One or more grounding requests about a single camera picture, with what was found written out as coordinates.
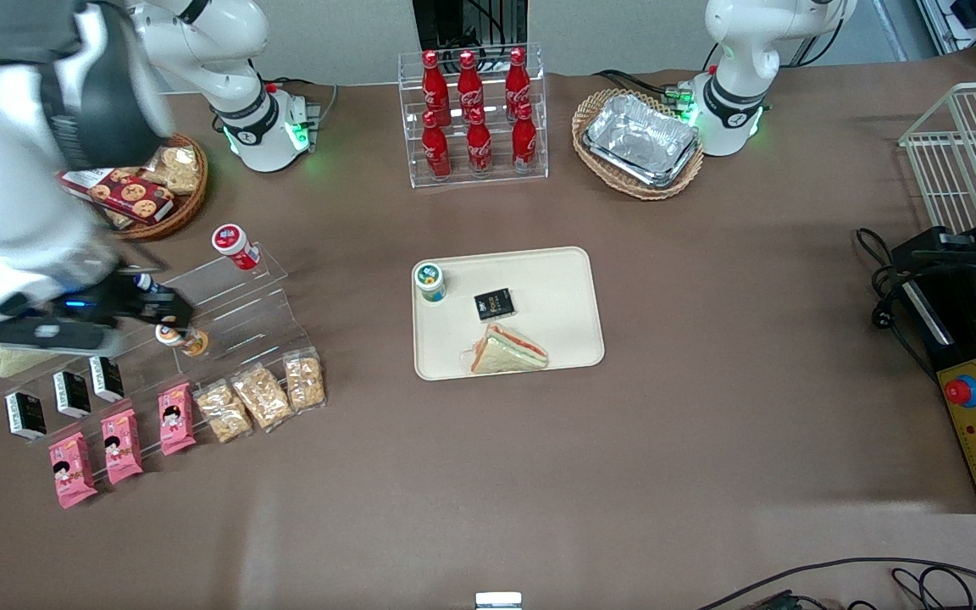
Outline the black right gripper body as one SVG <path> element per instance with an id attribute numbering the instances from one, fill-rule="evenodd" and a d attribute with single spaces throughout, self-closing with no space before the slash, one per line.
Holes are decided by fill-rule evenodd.
<path id="1" fill-rule="evenodd" d="M 112 273 L 96 285 L 69 292 L 26 312 L 27 327 L 79 321 L 117 327 L 120 318 L 158 324 L 158 305 L 150 301 L 151 292 L 139 288 L 135 274 Z"/>

